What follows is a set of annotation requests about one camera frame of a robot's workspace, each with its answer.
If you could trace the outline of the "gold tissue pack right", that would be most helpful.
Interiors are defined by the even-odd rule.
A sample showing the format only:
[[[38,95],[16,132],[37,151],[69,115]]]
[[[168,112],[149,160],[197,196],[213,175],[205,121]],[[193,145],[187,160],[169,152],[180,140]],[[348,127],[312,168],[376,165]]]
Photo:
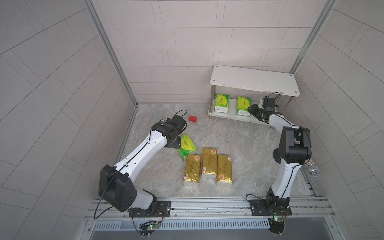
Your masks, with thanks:
[[[233,184],[232,157],[218,155],[217,186],[231,187]]]

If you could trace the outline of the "gold tissue pack left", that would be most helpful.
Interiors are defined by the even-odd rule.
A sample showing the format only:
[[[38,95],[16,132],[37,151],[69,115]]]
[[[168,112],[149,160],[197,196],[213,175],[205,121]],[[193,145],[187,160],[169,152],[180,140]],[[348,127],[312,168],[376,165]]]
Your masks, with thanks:
[[[201,155],[187,155],[183,184],[198,187],[201,172]]]

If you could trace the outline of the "green tissue pack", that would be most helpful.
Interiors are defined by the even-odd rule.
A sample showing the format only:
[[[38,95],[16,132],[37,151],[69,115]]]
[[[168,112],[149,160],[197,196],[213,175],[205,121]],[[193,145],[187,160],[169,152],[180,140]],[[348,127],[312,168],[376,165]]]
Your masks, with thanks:
[[[252,100],[250,98],[238,96],[236,115],[250,117],[251,114],[249,113],[248,108],[251,107],[251,105]]]
[[[178,149],[178,153],[183,161],[187,160],[187,155],[197,153],[197,148],[189,135],[185,134],[181,137],[181,147]]]
[[[217,94],[215,100],[214,111],[218,113],[228,113],[229,111],[230,96],[224,94]]]

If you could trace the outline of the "right circuit board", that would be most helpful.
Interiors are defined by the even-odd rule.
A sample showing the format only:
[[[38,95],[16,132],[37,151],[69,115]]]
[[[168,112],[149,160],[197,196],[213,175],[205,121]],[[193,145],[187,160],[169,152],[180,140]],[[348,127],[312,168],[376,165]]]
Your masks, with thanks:
[[[276,235],[282,235],[285,230],[285,219],[284,218],[269,218],[269,231]]]

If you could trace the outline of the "gold tissue pack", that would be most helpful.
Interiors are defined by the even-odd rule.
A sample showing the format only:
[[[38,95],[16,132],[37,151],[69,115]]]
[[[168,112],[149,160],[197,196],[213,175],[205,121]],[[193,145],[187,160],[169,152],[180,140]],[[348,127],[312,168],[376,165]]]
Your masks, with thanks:
[[[202,157],[202,178],[217,178],[218,152],[216,149],[205,148]]]
[[[217,186],[231,187],[233,184],[232,157],[218,155]]]
[[[187,155],[183,184],[198,187],[201,172],[201,155]]]

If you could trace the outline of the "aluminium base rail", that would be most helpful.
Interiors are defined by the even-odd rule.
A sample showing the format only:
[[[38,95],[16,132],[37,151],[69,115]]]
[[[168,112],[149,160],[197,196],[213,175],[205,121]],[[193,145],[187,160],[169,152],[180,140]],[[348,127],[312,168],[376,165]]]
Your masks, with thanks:
[[[135,231],[139,225],[157,221],[156,231],[171,230],[237,230],[269,229],[269,218],[284,218],[285,230],[308,230],[324,227],[331,232],[336,229],[334,211],[326,197],[299,196],[289,203],[291,216],[252,216],[248,200],[255,197],[207,197],[163,198],[171,201],[169,217],[131,218],[129,212],[119,212],[105,201],[91,201],[82,224],[84,233],[92,231]]]

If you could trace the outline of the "small red block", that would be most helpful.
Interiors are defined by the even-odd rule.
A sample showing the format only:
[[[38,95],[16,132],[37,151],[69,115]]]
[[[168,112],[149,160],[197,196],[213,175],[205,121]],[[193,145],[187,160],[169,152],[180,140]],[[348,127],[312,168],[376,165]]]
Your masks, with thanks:
[[[197,120],[198,120],[198,118],[197,118],[197,117],[194,117],[194,116],[189,116],[189,121],[196,123],[196,122],[197,122]]]

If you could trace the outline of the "left circuit board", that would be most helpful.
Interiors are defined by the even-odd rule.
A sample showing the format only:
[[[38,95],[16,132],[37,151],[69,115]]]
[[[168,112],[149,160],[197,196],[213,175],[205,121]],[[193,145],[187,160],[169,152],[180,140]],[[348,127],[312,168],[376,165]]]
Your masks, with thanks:
[[[148,238],[160,227],[160,223],[157,221],[148,221],[139,225],[139,233],[142,238],[147,236]]]

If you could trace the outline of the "white two-tier shelf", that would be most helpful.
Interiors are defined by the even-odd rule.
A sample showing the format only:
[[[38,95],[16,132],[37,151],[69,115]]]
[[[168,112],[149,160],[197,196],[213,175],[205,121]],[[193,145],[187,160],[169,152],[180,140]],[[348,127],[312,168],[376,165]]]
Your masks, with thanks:
[[[281,96],[298,97],[300,91],[294,75],[288,73],[253,70],[239,67],[215,65],[210,80],[211,103],[208,110],[209,118],[225,118],[256,124],[264,124],[254,116],[244,117],[236,114],[236,100],[230,99],[227,113],[214,111],[216,87],[226,87],[266,94],[279,93]]]

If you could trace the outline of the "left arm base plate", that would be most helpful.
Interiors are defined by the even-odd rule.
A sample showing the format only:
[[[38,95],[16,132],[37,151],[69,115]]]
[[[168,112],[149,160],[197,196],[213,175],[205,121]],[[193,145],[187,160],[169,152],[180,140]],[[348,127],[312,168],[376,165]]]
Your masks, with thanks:
[[[142,210],[139,208],[129,209],[129,217],[133,218],[162,218],[169,217],[171,211],[171,201],[157,201],[156,206],[152,206],[150,210]]]

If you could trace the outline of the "circuit board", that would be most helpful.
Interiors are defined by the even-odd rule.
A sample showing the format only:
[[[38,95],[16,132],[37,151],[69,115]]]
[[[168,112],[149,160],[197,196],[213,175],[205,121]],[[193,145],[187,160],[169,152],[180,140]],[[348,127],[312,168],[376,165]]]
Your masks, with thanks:
[[[157,221],[148,221],[139,225],[139,233],[142,238],[147,236],[148,238],[160,227],[160,223]]]
[[[284,218],[269,218],[269,231],[276,235],[282,235],[285,230],[285,219]]]

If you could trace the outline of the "glitter microphone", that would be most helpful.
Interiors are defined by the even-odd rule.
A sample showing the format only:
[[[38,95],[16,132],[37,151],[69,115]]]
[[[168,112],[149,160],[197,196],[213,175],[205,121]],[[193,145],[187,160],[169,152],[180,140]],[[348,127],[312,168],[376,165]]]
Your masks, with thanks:
[[[309,176],[317,178],[321,175],[321,171],[312,159],[309,159],[305,164],[305,169]]]

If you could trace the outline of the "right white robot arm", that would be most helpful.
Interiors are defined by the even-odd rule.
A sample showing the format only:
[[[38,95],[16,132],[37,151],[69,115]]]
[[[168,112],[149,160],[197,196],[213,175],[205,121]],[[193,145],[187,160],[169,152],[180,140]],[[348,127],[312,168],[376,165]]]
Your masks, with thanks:
[[[279,147],[273,157],[280,164],[278,176],[266,196],[270,207],[287,206],[291,188],[297,172],[312,157],[311,132],[308,128],[295,125],[283,115],[266,111],[254,104],[249,113],[259,121],[274,127],[281,134]]]

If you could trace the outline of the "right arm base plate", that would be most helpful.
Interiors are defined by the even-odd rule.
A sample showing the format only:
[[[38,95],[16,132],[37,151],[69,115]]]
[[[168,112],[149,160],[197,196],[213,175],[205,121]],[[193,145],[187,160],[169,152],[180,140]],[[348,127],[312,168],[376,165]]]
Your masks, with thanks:
[[[290,206],[267,206],[266,200],[253,199],[248,200],[250,203],[252,216],[291,216]]]

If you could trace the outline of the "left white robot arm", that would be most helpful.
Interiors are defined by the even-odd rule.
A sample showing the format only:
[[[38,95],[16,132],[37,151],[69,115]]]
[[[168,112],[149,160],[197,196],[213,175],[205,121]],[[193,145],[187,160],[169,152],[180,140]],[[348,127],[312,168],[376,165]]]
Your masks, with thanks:
[[[157,197],[148,191],[137,190],[134,181],[159,150],[181,148],[181,133],[187,125],[182,119],[167,119],[154,124],[148,136],[126,158],[101,169],[99,197],[120,212],[134,208],[152,214],[156,210]]]

